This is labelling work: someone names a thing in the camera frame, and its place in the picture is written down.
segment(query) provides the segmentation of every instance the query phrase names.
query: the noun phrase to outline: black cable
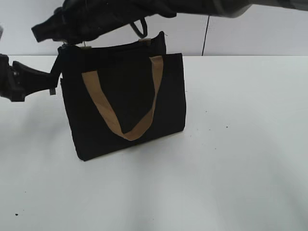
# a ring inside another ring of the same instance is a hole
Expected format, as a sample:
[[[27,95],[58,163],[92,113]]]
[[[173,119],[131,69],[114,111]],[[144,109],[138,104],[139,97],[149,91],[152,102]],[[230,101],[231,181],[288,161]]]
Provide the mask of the black cable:
[[[205,29],[205,36],[204,36],[204,42],[203,42],[202,56],[204,55],[205,41],[206,41],[206,35],[207,35],[207,29],[208,29],[209,21],[210,21],[210,16],[207,17],[207,24],[206,24],[206,29]]]

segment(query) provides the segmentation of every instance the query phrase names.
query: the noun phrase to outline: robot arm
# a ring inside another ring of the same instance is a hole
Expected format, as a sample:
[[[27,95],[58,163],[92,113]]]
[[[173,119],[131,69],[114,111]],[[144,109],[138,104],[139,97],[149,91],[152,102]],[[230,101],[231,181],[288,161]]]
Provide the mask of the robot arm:
[[[58,76],[32,69],[20,62],[9,65],[9,57],[0,54],[0,96],[11,102],[24,102],[32,93],[54,89]]]
[[[147,16],[191,13],[237,17],[252,4],[308,11],[308,0],[65,0],[51,18],[32,31],[38,42],[53,39],[78,44],[130,24],[143,38],[147,35]],[[143,33],[134,25],[138,20]]]

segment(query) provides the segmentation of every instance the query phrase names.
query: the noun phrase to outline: white table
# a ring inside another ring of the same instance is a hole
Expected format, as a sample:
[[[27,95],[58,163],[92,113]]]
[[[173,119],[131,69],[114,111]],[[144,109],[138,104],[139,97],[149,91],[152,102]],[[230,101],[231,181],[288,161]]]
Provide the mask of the white table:
[[[185,131],[88,162],[60,89],[0,99],[0,230],[308,230],[308,57],[184,64]]]

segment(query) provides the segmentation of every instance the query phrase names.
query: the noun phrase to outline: fabric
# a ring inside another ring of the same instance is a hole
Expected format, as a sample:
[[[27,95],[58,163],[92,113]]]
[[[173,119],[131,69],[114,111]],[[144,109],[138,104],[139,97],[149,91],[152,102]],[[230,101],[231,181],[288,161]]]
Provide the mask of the fabric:
[[[81,160],[87,161],[183,131],[186,100],[182,55],[161,54],[159,49],[155,53],[155,49],[146,43],[144,46],[131,49],[131,52],[121,48],[116,51],[114,48],[82,51],[76,47],[63,52],[65,65],[61,86],[74,144]],[[160,56],[163,61],[157,94],[151,61],[155,56]],[[100,88],[116,114],[123,134],[132,131],[153,109],[157,97],[151,125],[140,138],[129,141],[110,130],[82,76],[82,73],[91,71],[97,73]]]
[[[116,135],[134,141],[139,139],[152,125],[153,116],[156,107],[157,94],[163,77],[164,61],[162,56],[150,57],[152,62],[152,78],[154,83],[155,96],[150,111],[136,124],[129,132],[123,133],[119,120],[110,105],[106,95],[101,88],[100,79],[97,71],[82,73],[82,79],[86,85],[87,91],[90,94],[97,110],[105,120],[109,129]]]

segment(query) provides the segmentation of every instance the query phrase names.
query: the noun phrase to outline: black strap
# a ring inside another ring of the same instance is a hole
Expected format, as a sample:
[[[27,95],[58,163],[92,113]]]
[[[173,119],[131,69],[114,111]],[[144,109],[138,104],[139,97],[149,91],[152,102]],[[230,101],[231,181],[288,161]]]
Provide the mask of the black strap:
[[[140,38],[145,38],[148,36],[148,25],[145,21],[145,19],[140,19],[141,25],[142,25],[142,29],[143,29],[143,33],[141,33],[141,31],[137,28],[135,23],[131,23],[130,26],[131,28],[133,28],[133,30],[135,31],[135,33],[140,37]]]
[[[60,74],[62,73],[62,55],[61,53],[58,54],[56,61],[54,62],[52,69],[51,69],[51,74],[52,74],[52,82],[54,86],[58,86],[58,82],[59,82],[59,77]],[[51,88],[49,89],[49,94],[50,95],[55,95],[56,94],[56,89],[55,88]]]

